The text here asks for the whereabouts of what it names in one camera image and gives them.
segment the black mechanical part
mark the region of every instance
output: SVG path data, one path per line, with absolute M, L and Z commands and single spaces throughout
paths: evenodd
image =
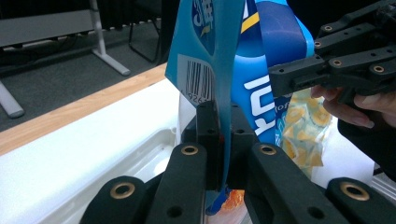
M 375 13 L 380 8 L 387 7 L 390 4 L 394 4 L 394 3 L 396 3 L 395 0 L 378 1 L 376 3 L 371 4 L 370 6 L 361 8 L 354 12 L 347 13 L 339 21 L 322 25 L 320 27 L 318 37 L 322 37 L 346 29 L 351 24 L 354 24 L 362 19 L 370 17 L 371 14 Z
M 328 80 L 328 75 L 318 74 L 325 61 L 318 55 L 282 63 L 268 69 L 273 95 L 279 97 L 300 91 Z
M 395 223 L 395 206 L 366 184 L 351 178 L 330 181 L 326 196 L 350 223 Z
M 323 55 L 345 55 L 357 52 L 364 42 L 375 31 L 375 26 L 365 22 L 345 30 L 315 39 L 315 53 Z
M 248 153 L 259 142 L 257 135 L 250 128 L 241 107 L 232 105 L 232 145 L 230 169 L 227 184 L 230 189 L 245 189 L 248 178 Z
M 174 148 L 144 223 L 203 223 L 206 159 L 199 144 Z
M 219 190 L 224 155 L 214 104 L 211 101 L 204 102 L 197 106 L 196 111 L 196 140 L 207 152 L 206 189 Z
M 88 205 L 81 224 L 143 223 L 149 208 L 143 181 L 120 176 L 105 183 Z
M 274 216 L 265 217 L 270 223 L 348 223 L 282 148 L 256 144 L 250 150 L 248 170 L 247 194 L 252 195 L 247 203 L 249 213 L 270 214 L 271 210 Z M 252 198 L 265 198 L 270 207 L 250 208 Z M 257 212 L 253 217 L 262 217 Z

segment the snack bag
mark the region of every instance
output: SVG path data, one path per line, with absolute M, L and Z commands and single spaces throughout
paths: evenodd
M 310 178 L 314 166 L 323 166 L 321 155 L 332 115 L 323 98 L 312 99 L 310 90 L 293 94 L 283 131 L 283 149 Z
M 262 45 L 268 67 L 314 55 L 314 39 L 294 16 L 286 0 L 256 0 L 262 31 Z M 292 94 L 274 99 L 276 144 L 281 146 L 286 116 Z
M 181 0 L 165 71 L 190 104 L 214 103 L 222 134 L 219 141 L 224 144 L 222 189 L 230 163 L 233 60 L 244 3 L 245 0 Z M 218 195 L 208 191 L 206 205 Z

